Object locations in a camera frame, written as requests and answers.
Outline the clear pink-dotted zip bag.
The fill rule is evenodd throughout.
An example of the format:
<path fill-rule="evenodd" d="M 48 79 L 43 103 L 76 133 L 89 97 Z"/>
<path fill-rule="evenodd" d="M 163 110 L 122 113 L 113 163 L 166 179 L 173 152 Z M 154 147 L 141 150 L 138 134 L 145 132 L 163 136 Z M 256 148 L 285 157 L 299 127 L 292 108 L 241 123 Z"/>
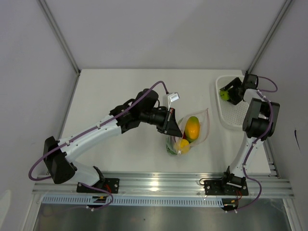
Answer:
<path fill-rule="evenodd" d="M 166 139 L 166 150 L 171 155 L 187 154 L 207 139 L 210 132 L 208 108 L 184 116 L 178 121 L 178 126 L 182 136 L 168 136 Z"/>

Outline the yellow toy lemon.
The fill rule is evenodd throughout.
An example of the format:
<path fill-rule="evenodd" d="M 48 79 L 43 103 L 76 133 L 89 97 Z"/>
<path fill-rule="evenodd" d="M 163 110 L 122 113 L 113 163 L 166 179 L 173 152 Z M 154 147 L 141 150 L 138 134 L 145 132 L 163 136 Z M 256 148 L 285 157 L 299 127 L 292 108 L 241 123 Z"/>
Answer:
<path fill-rule="evenodd" d="M 174 144 L 175 153 L 186 154 L 190 150 L 190 143 L 186 139 L 181 139 Z"/>

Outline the green toy cabbage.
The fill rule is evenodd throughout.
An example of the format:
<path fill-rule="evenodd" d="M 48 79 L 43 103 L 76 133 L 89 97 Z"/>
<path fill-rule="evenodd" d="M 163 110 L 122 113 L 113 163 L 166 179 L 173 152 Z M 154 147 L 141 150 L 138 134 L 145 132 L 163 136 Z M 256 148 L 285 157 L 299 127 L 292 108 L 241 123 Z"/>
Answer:
<path fill-rule="evenodd" d="M 177 151 L 174 148 L 174 139 L 171 136 L 167 136 L 166 138 L 166 150 L 171 155 L 177 155 Z"/>

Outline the green toy apple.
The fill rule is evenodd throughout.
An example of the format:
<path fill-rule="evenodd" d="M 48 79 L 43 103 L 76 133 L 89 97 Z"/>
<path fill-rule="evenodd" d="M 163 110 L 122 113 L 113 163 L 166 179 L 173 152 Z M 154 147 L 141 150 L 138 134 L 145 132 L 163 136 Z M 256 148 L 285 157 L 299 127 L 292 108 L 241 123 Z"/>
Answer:
<path fill-rule="evenodd" d="M 229 101 L 230 100 L 230 96 L 229 96 L 229 93 L 228 91 L 226 90 L 220 90 L 219 91 L 219 96 L 222 100 L 224 101 Z"/>

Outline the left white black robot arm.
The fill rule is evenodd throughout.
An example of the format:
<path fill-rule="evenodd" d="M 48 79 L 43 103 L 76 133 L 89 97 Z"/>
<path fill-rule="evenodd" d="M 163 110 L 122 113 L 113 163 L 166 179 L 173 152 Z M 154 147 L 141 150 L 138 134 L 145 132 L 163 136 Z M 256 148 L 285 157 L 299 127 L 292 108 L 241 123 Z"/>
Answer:
<path fill-rule="evenodd" d="M 80 134 L 56 140 L 49 137 L 44 143 L 44 163 L 55 184 L 69 180 L 87 184 L 93 192 L 104 188 L 102 172 L 95 166 L 85 166 L 76 159 L 96 144 L 114 136 L 137 128 L 141 122 L 156 126 L 159 133 L 181 137 L 182 132 L 175 119 L 175 109 L 171 103 L 178 100 L 179 94 L 168 93 L 163 97 L 164 105 L 159 104 L 158 93 L 144 89 L 136 98 L 118 105 L 93 127 Z"/>

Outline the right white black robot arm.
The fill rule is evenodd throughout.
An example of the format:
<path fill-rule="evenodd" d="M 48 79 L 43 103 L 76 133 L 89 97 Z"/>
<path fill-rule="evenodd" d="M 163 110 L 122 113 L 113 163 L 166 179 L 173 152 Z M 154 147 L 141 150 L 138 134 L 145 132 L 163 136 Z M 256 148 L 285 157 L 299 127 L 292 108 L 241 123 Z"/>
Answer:
<path fill-rule="evenodd" d="M 248 179 L 247 170 L 253 155 L 263 142 L 275 131 L 280 105 L 271 102 L 258 89 L 259 77 L 246 73 L 243 80 L 233 79 L 219 90 L 221 99 L 237 105 L 240 102 L 249 103 L 242 129 L 244 139 L 234 161 L 223 173 L 220 190 L 231 194 L 237 188 L 243 188 Z"/>

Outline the orange yellow toy mango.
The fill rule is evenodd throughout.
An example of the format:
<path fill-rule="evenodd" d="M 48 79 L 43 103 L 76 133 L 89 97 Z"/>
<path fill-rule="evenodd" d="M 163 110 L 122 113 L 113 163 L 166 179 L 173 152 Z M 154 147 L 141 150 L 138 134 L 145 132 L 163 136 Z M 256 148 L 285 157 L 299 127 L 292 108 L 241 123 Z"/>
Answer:
<path fill-rule="evenodd" d="M 185 125 L 184 133 L 188 142 L 193 142 L 198 139 L 200 133 L 200 123 L 197 117 L 189 117 Z"/>

